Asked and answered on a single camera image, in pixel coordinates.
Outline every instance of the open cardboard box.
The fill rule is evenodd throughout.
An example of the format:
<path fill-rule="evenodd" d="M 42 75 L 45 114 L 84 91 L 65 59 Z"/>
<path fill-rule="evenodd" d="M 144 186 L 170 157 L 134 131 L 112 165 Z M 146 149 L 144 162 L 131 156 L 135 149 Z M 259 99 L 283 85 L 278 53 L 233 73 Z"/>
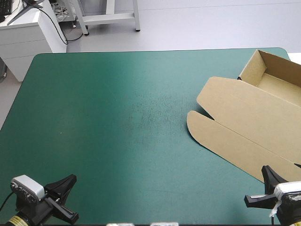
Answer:
<path fill-rule="evenodd" d="M 197 102 L 214 119 L 188 113 L 201 145 L 260 181 L 264 165 L 301 180 L 301 65 L 257 50 L 238 80 L 210 78 Z"/>

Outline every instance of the metal frame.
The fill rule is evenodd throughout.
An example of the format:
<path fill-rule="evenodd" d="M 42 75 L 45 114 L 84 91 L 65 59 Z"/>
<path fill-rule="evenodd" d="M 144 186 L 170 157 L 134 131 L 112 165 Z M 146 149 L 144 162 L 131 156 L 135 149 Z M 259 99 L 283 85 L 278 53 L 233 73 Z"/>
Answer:
<path fill-rule="evenodd" d="M 87 30 L 88 25 L 96 24 L 113 24 L 120 22 L 135 21 L 136 31 L 140 31 L 140 20 L 137 0 L 133 0 L 134 13 L 120 13 L 115 14 L 115 0 L 107 0 L 106 14 L 85 16 L 81 7 L 80 0 L 71 0 L 75 8 L 76 16 L 79 20 L 80 27 L 84 35 L 89 35 Z"/>

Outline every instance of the green table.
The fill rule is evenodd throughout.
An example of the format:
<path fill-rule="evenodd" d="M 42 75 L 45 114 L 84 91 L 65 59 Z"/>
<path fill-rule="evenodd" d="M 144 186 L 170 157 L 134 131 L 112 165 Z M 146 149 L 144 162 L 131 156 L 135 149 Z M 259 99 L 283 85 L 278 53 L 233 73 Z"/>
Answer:
<path fill-rule="evenodd" d="M 243 200 L 263 184 L 186 127 L 208 78 L 237 78 L 254 50 L 37 55 L 0 131 L 0 199 L 15 176 L 44 185 L 73 173 L 66 206 L 79 224 L 268 224 L 268 210 Z"/>

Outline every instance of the wire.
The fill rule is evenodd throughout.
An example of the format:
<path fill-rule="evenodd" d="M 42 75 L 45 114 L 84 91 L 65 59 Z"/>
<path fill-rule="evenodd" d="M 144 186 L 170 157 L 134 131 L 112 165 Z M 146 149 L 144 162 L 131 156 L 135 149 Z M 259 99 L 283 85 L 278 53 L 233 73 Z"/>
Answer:
<path fill-rule="evenodd" d="M 1 207 L 0 207 L 0 211 L 2 210 L 3 206 L 6 204 L 6 202 L 8 201 L 8 199 L 11 197 L 11 195 L 13 194 L 13 192 L 11 192 L 6 199 L 4 200 L 4 202 L 2 203 Z"/>
<path fill-rule="evenodd" d="M 43 13 L 50 19 L 50 21 L 52 22 L 53 26 L 54 26 L 55 29 L 56 29 L 56 32 L 57 32 L 58 36 L 60 37 L 60 39 L 62 40 L 62 42 L 63 42 L 65 45 L 68 45 L 68 44 L 69 44 L 69 41 L 75 41 L 75 40 L 78 40 L 78 39 L 80 39 L 80 38 L 83 36 L 83 34 L 81 34 L 81 36 L 78 37 L 78 38 L 76 38 L 76 39 L 68 40 L 68 39 L 66 38 L 65 33 L 64 33 L 63 30 L 62 30 L 63 36 L 64 36 L 64 38 L 65 38 L 65 40 L 63 40 L 62 37 L 61 37 L 61 34 L 59 33 L 59 31 L 58 31 L 58 29 L 57 29 L 57 27 L 56 27 L 56 25 L 55 25 L 55 23 L 53 22 L 53 20 L 51 19 L 51 17 L 50 17 L 44 10 L 42 10 L 42 9 L 36 7 L 35 5 L 29 3 L 27 0 L 23 0 L 23 1 L 25 1 L 26 4 L 28 4 L 28 5 L 30 5 L 30 6 L 32 6 L 32 7 L 34 7 L 34 8 L 37 8 L 39 11 L 43 12 Z"/>

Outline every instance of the white desk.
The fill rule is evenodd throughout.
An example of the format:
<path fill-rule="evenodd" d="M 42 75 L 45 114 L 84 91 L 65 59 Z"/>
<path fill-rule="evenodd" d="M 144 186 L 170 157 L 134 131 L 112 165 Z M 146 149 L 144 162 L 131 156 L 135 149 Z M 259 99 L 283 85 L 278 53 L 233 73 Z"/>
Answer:
<path fill-rule="evenodd" d="M 15 0 L 13 10 L 17 7 L 18 2 L 19 0 Z M 63 37 L 49 1 L 45 0 L 40 5 L 43 6 L 43 10 L 53 19 Z M 18 81 L 23 81 L 35 55 L 39 53 L 66 52 L 66 45 L 59 38 L 53 24 L 38 9 L 31 9 L 7 26 L 10 19 L 22 7 L 22 3 L 20 3 L 19 9 L 12 15 L 9 15 L 4 22 L 0 23 L 0 57 Z"/>

